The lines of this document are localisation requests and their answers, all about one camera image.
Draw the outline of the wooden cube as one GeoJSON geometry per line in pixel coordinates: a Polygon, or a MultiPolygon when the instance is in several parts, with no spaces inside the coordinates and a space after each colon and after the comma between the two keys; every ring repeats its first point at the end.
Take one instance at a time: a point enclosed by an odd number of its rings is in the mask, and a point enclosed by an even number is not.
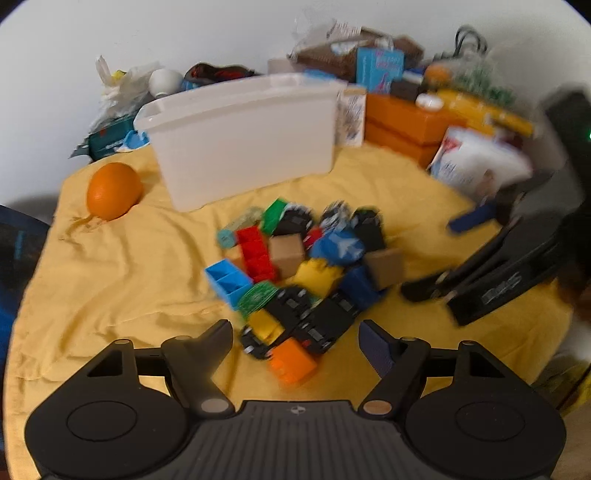
{"type": "Polygon", "coordinates": [[[276,267],[280,279],[287,279],[297,273],[305,260],[304,244],[299,234],[273,236],[270,238],[270,261],[276,267]]]}
{"type": "Polygon", "coordinates": [[[365,263],[378,290],[388,289],[404,281],[404,258],[397,248],[367,252],[365,263]]]}

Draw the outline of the blue tray block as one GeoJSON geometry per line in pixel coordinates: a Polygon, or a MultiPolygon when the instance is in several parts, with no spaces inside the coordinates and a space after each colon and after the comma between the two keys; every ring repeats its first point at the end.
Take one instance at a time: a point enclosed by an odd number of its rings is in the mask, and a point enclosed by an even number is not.
{"type": "Polygon", "coordinates": [[[228,259],[207,266],[204,273],[216,295],[235,311],[239,300],[253,286],[252,279],[228,259]]]}

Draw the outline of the green patterned arch block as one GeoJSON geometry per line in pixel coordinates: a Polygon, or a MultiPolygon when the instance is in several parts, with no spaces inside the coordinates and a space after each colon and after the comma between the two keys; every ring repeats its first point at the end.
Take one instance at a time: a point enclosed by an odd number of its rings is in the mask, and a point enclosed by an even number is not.
{"type": "Polygon", "coordinates": [[[238,300],[238,312],[246,320],[253,312],[263,309],[278,290],[276,285],[267,280],[254,284],[238,300]]]}

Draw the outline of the orange building block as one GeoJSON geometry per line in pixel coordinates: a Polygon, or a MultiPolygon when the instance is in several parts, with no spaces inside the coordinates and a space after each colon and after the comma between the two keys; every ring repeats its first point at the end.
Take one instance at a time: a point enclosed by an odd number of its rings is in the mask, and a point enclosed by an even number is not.
{"type": "Polygon", "coordinates": [[[294,338],[288,338],[270,351],[270,369],[280,382],[293,385],[315,374],[318,362],[294,338]]]}

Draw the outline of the blue airplane round block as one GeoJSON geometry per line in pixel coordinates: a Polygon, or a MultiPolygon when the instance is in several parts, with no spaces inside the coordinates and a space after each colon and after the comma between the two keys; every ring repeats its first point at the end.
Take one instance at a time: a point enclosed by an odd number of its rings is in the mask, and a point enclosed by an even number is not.
{"type": "Polygon", "coordinates": [[[332,230],[315,241],[310,256],[331,265],[349,266],[359,262],[365,253],[363,242],[351,230],[332,230]]]}

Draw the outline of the long red building block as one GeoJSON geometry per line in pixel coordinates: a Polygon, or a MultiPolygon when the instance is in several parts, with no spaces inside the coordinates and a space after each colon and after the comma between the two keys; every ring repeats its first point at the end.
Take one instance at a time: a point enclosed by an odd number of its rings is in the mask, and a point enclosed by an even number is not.
{"type": "Polygon", "coordinates": [[[242,253],[242,263],[245,272],[255,283],[277,281],[276,267],[270,261],[269,249],[266,239],[259,227],[252,226],[239,229],[235,232],[238,247],[242,253]]]}

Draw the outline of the yellow duplo brick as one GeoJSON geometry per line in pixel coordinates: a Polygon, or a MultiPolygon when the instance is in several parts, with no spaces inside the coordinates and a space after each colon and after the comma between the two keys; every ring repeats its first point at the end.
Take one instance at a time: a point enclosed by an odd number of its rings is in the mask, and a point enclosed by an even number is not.
{"type": "Polygon", "coordinates": [[[342,267],[331,265],[323,258],[311,258],[298,266],[290,283],[304,287],[312,296],[325,298],[339,284],[343,275],[342,267]]]}

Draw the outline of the yellow flat boxes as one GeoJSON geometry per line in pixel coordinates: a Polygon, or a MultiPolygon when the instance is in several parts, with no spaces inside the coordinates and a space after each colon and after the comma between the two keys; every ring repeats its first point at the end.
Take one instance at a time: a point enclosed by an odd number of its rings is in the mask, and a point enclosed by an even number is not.
{"type": "Polygon", "coordinates": [[[470,129],[485,135],[495,136],[499,129],[526,138],[535,133],[535,125],[531,121],[466,93],[444,89],[438,90],[436,95],[448,110],[464,118],[470,129]]]}

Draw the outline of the yellow cloth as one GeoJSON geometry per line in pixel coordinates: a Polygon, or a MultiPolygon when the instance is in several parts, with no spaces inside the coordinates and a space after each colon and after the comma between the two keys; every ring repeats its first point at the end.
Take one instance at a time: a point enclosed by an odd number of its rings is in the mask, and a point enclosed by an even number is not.
{"type": "MultiPolygon", "coordinates": [[[[172,208],[153,150],[115,155],[63,183],[45,247],[13,327],[4,387],[4,439],[12,479],[37,479],[24,443],[26,419],[58,386],[118,338],[136,347],[159,346],[176,335],[198,336],[221,318],[240,317],[211,289],[204,268],[223,258],[216,233],[246,207],[273,200],[304,204],[320,215],[332,201],[381,211],[385,236],[401,249],[415,279],[463,263],[497,233],[488,224],[450,235],[449,218],[471,202],[431,178],[412,160],[371,145],[339,150],[328,175],[312,175],[206,205],[190,213],[172,208]],[[145,195],[123,217],[90,219],[85,194],[100,166],[134,168],[145,195]]],[[[542,284],[492,314],[460,328],[445,304],[406,302],[391,291],[359,320],[370,318],[394,336],[455,348],[476,340],[526,382],[550,361],[571,323],[554,285],[542,284]]],[[[238,406],[245,399],[349,399],[359,402],[378,376],[356,341],[358,324],[322,356],[304,384],[283,386],[266,363],[238,348],[215,374],[238,406]]]]}

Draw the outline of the small black box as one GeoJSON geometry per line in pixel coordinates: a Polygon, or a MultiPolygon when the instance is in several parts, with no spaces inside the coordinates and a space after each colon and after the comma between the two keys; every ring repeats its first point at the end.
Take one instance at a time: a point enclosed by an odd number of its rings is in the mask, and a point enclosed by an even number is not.
{"type": "Polygon", "coordinates": [[[392,81],[390,95],[408,102],[415,103],[417,97],[424,92],[422,82],[401,79],[392,81]]]}

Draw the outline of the green square block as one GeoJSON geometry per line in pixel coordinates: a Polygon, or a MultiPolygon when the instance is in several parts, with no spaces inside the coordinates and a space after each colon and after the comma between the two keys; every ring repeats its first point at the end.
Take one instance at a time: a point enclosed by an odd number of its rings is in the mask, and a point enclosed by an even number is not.
{"type": "Polygon", "coordinates": [[[271,236],[276,230],[280,219],[283,217],[283,211],[287,207],[287,200],[277,198],[263,212],[262,220],[259,223],[259,230],[266,236],[271,236]]]}

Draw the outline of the blue dinosaur box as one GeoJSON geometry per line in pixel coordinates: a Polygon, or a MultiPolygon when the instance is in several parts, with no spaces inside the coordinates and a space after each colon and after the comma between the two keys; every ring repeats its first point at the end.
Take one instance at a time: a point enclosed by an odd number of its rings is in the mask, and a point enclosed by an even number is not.
{"type": "Polygon", "coordinates": [[[403,78],[403,51],[381,48],[359,48],[356,51],[356,83],[369,93],[389,94],[391,83],[403,78]]]}

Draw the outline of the white plastic bin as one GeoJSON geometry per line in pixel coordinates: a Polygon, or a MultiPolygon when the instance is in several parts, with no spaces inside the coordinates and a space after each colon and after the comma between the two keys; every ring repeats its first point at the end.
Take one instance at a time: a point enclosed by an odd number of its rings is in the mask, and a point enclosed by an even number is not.
{"type": "Polygon", "coordinates": [[[346,83],[301,73],[209,85],[144,105],[173,207],[188,212],[252,189],[332,170],[346,83]]]}

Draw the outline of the brown woven package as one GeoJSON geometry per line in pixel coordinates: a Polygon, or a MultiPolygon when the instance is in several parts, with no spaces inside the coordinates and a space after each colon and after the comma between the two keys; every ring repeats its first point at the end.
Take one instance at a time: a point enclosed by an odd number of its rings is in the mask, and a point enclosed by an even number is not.
{"type": "Polygon", "coordinates": [[[424,48],[409,36],[392,36],[363,27],[359,34],[297,49],[290,54],[290,62],[353,82],[356,80],[356,54],[360,48],[400,50],[404,53],[404,66],[411,68],[419,65],[425,53],[424,48]]]}

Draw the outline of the white plastic bag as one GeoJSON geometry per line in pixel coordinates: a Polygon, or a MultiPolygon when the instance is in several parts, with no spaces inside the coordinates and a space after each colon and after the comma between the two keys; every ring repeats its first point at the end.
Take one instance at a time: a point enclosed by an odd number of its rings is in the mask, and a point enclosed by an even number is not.
{"type": "Polygon", "coordinates": [[[95,68],[103,85],[98,114],[89,126],[94,133],[110,121],[136,111],[149,96],[148,82],[161,64],[151,62],[135,66],[126,72],[112,72],[103,56],[95,62],[95,68]]]}

